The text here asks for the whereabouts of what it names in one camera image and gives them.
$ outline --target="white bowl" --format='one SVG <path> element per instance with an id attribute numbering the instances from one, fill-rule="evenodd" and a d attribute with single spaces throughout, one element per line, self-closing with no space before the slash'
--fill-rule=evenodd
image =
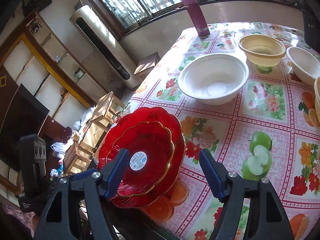
<path id="1" fill-rule="evenodd" d="M 309 52 L 297 47 L 287 48 L 292 70 L 306 84 L 313 86 L 320 76 L 320 62 Z"/>
<path id="2" fill-rule="evenodd" d="M 231 101 L 248 80 L 248 66 L 229 54 L 215 53 L 187 64 L 178 78 L 180 90 L 201 103 L 218 106 Z"/>

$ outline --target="stacked plates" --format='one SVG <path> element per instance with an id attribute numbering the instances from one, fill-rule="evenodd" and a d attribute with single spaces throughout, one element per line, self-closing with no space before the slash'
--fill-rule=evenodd
<path id="1" fill-rule="evenodd" d="M 105 138 L 98 168 L 111 162 L 121 148 L 129 150 L 130 165 L 117 195 L 120 208 L 143 208 L 166 194 L 175 183 L 185 151 L 179 120 L 161 107 L 142 107 L 121 117 Z"/>

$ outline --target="printed green apple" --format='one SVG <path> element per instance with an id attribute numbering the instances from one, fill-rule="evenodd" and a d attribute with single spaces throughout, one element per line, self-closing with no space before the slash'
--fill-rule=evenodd
<path id="1" fill-rule="evenodd" d="M 256 145 L 253 149 L 253 155 L 246 158 L 242 164 L 242 177 L 259 180 L 267 175 L 271 165 L 270 151 L 263 145 Z"/>
<path id="2" fill-rule="evenodd" d="M 255 132 L 252 135 L 251 142 L 249 145 L 249 150 L 252 154 L 253 154 L 253 149 L 257 145 L 262 145 L 265 148 L 267 148 L 268 150 L 270 150 L 271 145 L 272 145 L 272 140 L 271 140 L 270 136 L 268 134 L 266 134 L 265 132 L 260 132 L 260 131 Z"/>
<path id="3" fill-rule="evenodd" d="M 243 164 L 242 164 L 242 178 L 244 179 L 251 179 L 251 180 L 259 180 L 263 177 L 266 177 L 268 174 L 268 172 L 265 172 L 263 174 L 261 174 L 260 176 L 256 176 L 253 175 L 250 171 L 249 171 L 249 167 L 247 164 L 247 159 L 244 160 Z"/>

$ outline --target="white plastic bag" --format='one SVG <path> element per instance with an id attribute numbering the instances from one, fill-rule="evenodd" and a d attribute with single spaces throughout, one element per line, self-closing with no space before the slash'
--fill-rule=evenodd
<path id="1" fill-rule="evenodd" d="M 54 143 L 51 145 L 51 149 L 56 152 L 53 153 L 53 155 L 57 155 L 58 153 L 62 153 L 66 155 L 66 151 L 70 148 L 70 146 L 73 145 L 73 139 L 70 138 L 66 144 L 64 143 Z"/>

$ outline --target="black television screen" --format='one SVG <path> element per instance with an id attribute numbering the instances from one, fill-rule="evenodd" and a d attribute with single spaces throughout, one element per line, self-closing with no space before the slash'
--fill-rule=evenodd
<path id="1" fill-rule="evenodd" d="M 19 140 L 38 134 L 49 110 L 22 84 L 14 95 L 0 130 L 0 159 L 15 171 L 20 170 Z"/>

